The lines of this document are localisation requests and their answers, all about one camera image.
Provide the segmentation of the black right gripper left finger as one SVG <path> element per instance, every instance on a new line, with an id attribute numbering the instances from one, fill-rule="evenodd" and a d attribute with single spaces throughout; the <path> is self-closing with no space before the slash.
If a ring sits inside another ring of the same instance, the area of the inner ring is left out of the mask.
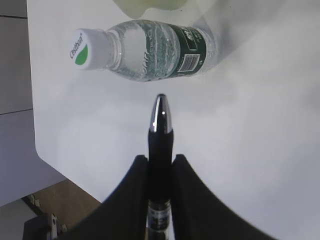
<path id="1" fill-rule="evenodd" d="M 110 196 L 60 240 L 143 240 L 148 211 L 148 160 L 135 157 Z"/>

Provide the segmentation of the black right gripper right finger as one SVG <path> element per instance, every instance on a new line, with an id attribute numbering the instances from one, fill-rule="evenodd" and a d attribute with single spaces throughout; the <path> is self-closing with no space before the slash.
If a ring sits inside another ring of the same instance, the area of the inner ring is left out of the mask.
<path id="1" fill-rule="evenodd" d="M 216 197 L 183 154 L 171 167 L 171 212 L 177 240 L 272 239 Z"/>

